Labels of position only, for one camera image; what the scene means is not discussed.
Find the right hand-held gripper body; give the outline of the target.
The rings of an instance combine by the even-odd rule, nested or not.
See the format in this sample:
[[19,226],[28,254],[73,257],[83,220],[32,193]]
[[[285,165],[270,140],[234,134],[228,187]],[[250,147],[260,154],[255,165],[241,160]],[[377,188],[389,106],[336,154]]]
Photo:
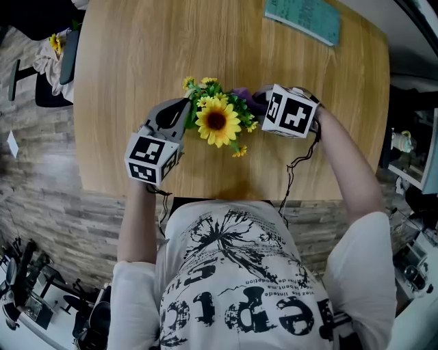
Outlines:
[[267,91],[268,108],[262,130],[290,138],[307,137],[320,101],[308,90],[274,84]]

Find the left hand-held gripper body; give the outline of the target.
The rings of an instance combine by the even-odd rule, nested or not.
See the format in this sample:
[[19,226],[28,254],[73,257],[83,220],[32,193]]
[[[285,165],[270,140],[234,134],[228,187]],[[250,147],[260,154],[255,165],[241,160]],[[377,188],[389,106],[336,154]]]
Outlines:
[[183,154],[184,121],[163,129],[146,120],[133,133],[125,151],[125,166],[131,179],[160,186],[165,177],[179,163]]

